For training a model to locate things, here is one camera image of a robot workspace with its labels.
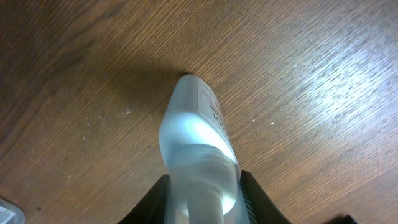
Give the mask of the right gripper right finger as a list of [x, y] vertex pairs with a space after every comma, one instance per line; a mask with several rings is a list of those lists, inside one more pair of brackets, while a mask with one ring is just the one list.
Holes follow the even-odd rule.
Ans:
[[240, 186], [250, 224], [291, 224], [250, 172], [241, 171]]

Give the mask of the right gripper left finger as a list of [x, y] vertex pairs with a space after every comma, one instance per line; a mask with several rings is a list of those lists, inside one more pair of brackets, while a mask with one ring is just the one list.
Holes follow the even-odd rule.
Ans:
[[118, 224], [163, 224], [170, 176], [162, 175]]

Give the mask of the white translucent spray bottle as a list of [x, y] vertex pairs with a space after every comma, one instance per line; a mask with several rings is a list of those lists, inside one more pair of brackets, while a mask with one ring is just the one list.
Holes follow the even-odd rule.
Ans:
[[159, 146], [170, 176], [165, 223], [249, 223], [218, 100], [198, 76], [177, 82]]

